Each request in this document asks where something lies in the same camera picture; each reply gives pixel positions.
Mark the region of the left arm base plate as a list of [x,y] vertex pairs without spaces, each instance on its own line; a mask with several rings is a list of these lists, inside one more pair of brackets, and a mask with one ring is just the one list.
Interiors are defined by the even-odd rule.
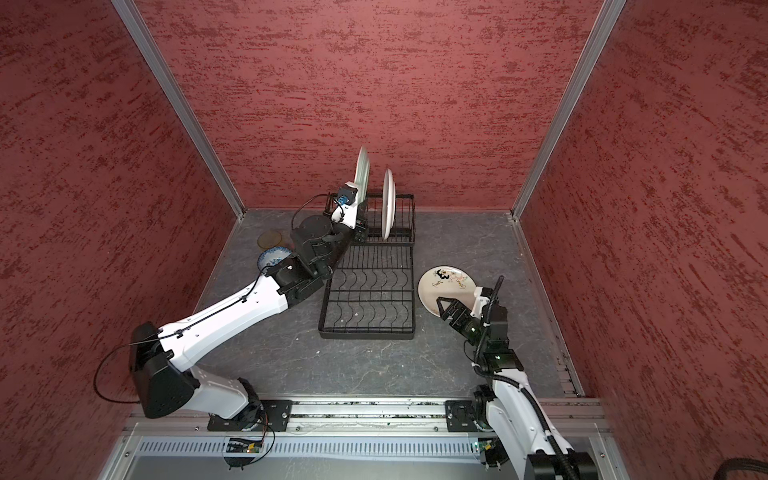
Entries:
[[291,400],[249,403],[231,419],[211,414],[207,430],[212,432],[284,432],[291,417]]

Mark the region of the pale green plate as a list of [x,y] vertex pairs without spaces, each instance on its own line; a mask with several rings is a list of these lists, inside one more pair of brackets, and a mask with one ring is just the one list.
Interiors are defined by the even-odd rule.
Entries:
[[358,159],[356,163],[355,180],[354,180],[354,184],[356,185],[356,189],[357,189],[356,202],[358,204],[361,204],[366,198],[367,188],[369,183],[369,175],[370,175],[370,159],[369,159],[368,151],[366,147],[362,146],[358,154]]

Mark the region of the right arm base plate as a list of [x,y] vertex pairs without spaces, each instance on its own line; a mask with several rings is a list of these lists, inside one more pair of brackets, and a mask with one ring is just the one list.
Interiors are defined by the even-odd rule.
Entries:
[[444,403],[447,430],[452,433],[492,432],[475,400],[447,400]]

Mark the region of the white blue floral bowl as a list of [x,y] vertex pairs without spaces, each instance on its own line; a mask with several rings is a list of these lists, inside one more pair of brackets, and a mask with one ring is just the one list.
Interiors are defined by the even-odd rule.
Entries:
[[264,250],[258,257],[257,267],[260,272],[265,271],[269,267],[276,266],[282,260],[289,257],[292,251],[284,246],[275,246]]

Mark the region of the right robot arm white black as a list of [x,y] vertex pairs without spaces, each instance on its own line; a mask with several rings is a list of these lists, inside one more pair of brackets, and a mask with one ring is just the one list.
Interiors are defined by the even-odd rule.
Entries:
[[497,437],[485,463],[507,461],[519,479],[597,479],[589,453],[575,450],[559,433],[530,388],[509,346],[507,309],[485,295],[471,308],[448,297],[438,298],[437,305],[440,318],[474,348],[472,369],[485,380],[473,392],[473,421]]

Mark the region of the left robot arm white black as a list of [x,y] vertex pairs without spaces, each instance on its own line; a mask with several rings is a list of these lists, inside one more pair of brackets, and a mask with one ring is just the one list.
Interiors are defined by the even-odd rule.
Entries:
[[249,431],[266,425],[262,403],[244,378],[208,373],[198,362],[232,337],[306,300],[331,278],[333,268],[357,237],[363,220],[334,213],[313,215],[293,229],[294,247],[274,266],[213,306],[161,327],[145,322],[134,329],[129,371],[144,416],[166,417],[179,410],[209,415],[217,431]]

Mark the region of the white floral plate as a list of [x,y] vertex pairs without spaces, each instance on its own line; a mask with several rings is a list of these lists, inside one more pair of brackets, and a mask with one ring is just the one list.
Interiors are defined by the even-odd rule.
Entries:
[[390,237],[396,212],[396,185],[391,169],[386,169],[384,174],[383,192],[382,192],[382,239],[387,240]]

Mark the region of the amber transparent cup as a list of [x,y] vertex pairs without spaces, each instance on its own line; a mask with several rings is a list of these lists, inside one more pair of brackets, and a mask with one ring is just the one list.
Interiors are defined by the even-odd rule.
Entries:
[[261,250],[269,250],[283,245],[283,235],[279,230],[267,230],[257,238],[257,245]]

